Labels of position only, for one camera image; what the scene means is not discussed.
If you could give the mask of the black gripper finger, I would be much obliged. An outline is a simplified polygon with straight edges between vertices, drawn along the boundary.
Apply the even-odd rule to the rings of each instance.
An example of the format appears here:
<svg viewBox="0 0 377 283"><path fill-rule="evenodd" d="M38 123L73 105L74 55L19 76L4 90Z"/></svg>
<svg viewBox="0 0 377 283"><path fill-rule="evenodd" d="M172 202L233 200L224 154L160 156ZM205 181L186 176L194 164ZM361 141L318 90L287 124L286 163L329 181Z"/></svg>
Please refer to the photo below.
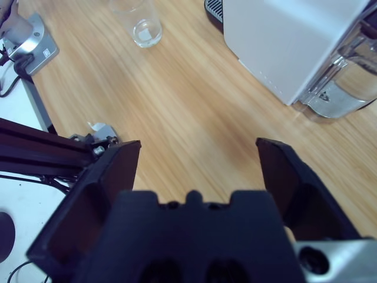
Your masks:
<svg viewBox="0 0 377 283"><path fill-rule="evenodd" d="M98 241L118 194L131 191L139 140L114 146L78 179L27 250L27 258L52 279L70 282Z"/></svg>
<svg viewBox="0 0 377 283"><path fill-rule="evenodd" d="M285 143L257 138L266 190L298 241L356 240L361 235L319 176Z"/></svg>

